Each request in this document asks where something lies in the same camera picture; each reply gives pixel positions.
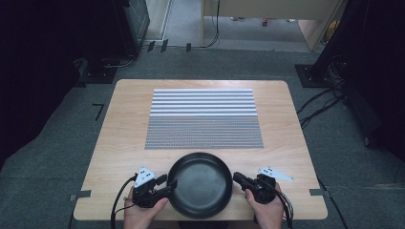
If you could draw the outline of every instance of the black and white stripes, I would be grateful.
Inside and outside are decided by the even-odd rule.
[[[145,149],[263,148],[251,89],[155,89]]]

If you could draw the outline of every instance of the black frying pan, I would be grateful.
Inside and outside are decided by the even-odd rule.
[[[208,153],[180,158],[170,169],[167,183],[178,180],[169,200],[182,215],[208,219],[220,213],[232,196],[232,175],[226,164]]]

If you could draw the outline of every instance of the wooden table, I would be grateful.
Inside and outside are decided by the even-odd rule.
[[[178,149],[145,150],[151,103],[155,89],[251,89],[263,139],[256,149]],[[272,168],[294,177],[278,179],[282,191],[292,202],[295,219],[324,219],[327,208],[319,190],[306,141],[284,81],[216,80],[120,80],[114,91],[101,128],[96,148],[84,179],[82,191],[92,190],[90,198],[80,198],[75,207],[79,220],[108,220],[122,184],[145,166],[158,176],[167,174],[182,156],[208,152],[222,159],[230,172],[256,177],[260,167]],[[126,196],[131,185],[124,191]],[[117,208],[123,206],[120,199]],[[117,214],[123,219],[123,213]],[[233,195],[227,207],[212,220],[252,220],[253,213],[245,194],[233,183]],[[155,220],[188,220],[168,203]]]
[[[201,40],[204,46],[204,17],[217,16],[219,0],[202,0]],[[221,0],[219,16],[298,19],[308,44],[315,50],[343,0]]]

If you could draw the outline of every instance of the person's left hand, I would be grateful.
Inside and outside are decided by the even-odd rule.
[[[134,187],[131,187],[128,198],[132,198]],[[130,200],[125,201],[124,211],[124,228],[125,229],[147,229],[152,222],[155,215],[163,209],[164,205],[169,201],[168,198],[160,199],[153,208],[140,208],[137,205],[132,206],[134,203]]]

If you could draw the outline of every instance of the hand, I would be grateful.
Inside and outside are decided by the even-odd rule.
[[[134,187],[131,188],[128,198],[132,198]],[[153,208],[140,208],[130,200],[125,201],[126,208],[124,212],[124,228],[125,229],[147,229],[155,215],[163,209],[164,205],[169,201],[168,198],[160,199]]]
[[[280,185],[276,183],[276,190],[281,193]],[[262,204],[256,202],[252,192],[245,190],[247,203],[253,208],[256,219],[262,229],[281,229],[283,223],[284,206],[276,197],[272,202]]]

